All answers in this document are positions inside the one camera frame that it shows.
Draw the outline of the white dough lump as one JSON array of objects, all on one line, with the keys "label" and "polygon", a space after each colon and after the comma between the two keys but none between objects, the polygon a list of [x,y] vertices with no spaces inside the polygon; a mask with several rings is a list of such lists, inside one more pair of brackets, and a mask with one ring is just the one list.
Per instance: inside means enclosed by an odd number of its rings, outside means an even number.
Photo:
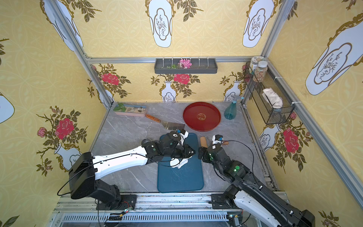
[{"label": "white dough lump", "polygon": [[189,159],[172,159],[170,160],[170,167],[180,169],[182,166],[188,163],[188,160]]}]

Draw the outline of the wooden rolling pin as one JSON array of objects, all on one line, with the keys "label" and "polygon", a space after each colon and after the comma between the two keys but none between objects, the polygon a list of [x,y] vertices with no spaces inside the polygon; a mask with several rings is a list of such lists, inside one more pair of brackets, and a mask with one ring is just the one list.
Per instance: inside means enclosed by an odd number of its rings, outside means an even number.
[{"label": "wooden rolling pin", "polygon": [[[229,142],[228,141],[225,141],[225,142],[222,142],[221,145],[228,145]],[[200,137],[200,145],[201,147],[207,147],[207,138],[206,137]]]}]

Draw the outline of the teal plastic tray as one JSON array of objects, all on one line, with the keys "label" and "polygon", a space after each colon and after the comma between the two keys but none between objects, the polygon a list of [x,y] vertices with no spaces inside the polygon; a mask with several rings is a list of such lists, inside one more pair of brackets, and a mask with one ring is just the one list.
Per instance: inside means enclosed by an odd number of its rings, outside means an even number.
[{"label": "teal plastic tray", "polygon": [[171,167],[170,157],[164,157],[158,166],[157,190],[160,193],[199,191],[204,187],[201,160],[195,154],[181,168]]}]

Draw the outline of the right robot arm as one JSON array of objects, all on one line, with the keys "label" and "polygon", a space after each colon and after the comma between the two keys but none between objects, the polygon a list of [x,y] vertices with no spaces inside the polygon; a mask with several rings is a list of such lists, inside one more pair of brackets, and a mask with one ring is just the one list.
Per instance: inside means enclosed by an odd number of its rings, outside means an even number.
[{"label": "right robot arm", "polygon": [[232,160],[220,144],[200,147],[198,158],[212,164],[230,183],[223,194],[212,196],[214,209],[239,208],[261,220],[268,227],[314,227],[315,216],[281,199],[256,178],[252,170]]}]

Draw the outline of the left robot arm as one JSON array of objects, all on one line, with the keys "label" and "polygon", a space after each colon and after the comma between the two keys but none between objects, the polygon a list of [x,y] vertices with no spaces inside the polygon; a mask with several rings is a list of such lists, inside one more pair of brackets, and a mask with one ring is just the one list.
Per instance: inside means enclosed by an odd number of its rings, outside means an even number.
[{"label": "left robot arm", "polygon": [[144,139],[140,146],[111,155],[93,156],[83,153],[69,170],[71,199],[94,198],[109,210],[116,210],[124,202],[116,185],[102,181],[105,177],[135,166],[162,164],[165,157],[171,159],[169,167],[183,166],[196,151],[186,143],[188,132],[171,131],[159,141]]}]

